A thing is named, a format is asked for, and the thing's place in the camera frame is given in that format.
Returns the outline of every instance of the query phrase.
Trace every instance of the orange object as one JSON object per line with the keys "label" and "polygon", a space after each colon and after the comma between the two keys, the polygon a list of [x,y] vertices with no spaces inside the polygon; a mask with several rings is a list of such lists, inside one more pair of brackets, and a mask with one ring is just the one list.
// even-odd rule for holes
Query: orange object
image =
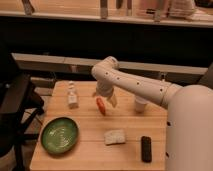
{"label": "orange object", "polygon": [[105,105],[104,105],[103,100],[102,100],[100,97],[97,97],[97,98],[96,98],[96,104],[97,104],[97,106],[98,106],[99,111],[100,111],[103,115],[105,115],[105,114],[106,114]]}

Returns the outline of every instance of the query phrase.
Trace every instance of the black remote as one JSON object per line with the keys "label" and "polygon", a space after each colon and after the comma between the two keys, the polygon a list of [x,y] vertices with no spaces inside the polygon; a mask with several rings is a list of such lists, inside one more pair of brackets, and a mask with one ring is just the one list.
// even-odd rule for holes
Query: black remote
{"label": "black remote", "polygon": [[147,163],[152,161],[152,144],[150,137],[143,136],[141,138],[141,159]]}

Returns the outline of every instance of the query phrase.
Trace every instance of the wooden table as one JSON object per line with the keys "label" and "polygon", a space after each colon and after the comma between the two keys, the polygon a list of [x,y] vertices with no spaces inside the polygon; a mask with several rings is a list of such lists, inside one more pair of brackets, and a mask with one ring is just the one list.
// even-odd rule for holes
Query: wooden table
{"label": "wooden table", "polygon": [[[143,114],[136,113],[134,95],[115,88],[118,105],[113,108],[104,101],[106,116],[103,116],[92,97],[96,82],[75,82],[75,87],[79,96],[79,108],[69,109],[68,82],[56,83],[43,128],[54,118],[70,117],[76,121],[80,130],[77,144],[65,155],[55,157],[43,149],[39,139],[31,161],[31,171],[164,170],[166,110],[148,103]],[[125,131],[126,143],[106,146],[104,133],[114,129]],[[141,161],[142,136],[152,138],[151,163]]]}

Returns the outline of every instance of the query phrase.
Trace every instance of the black chair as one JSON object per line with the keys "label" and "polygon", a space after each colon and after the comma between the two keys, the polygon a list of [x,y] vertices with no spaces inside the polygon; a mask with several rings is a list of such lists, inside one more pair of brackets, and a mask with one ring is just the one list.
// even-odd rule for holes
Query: black chair
{"label": "black chair", "polygon": [[[38,134],[25,133],[35,116],[44,113],[44,101],[34,89],[30,75],[19,69],[11,53],[0,43],[0,157],[14,147],[14,171],[25,170],[21,146],[26,140],[38,138]],[[25,110],[29,108],[34,110],[22,123]]]}

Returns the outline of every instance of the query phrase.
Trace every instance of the green bowl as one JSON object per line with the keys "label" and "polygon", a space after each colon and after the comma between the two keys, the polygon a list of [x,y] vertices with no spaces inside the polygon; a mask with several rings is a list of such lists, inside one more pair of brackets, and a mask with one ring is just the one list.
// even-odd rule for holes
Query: green bowl
{"label": "green bowl", "polygon": [[77,138],[78,126],[75,121],[61,117],[45,126],[41,134],[41,144],[50,154],[62,154],[75,145]]}

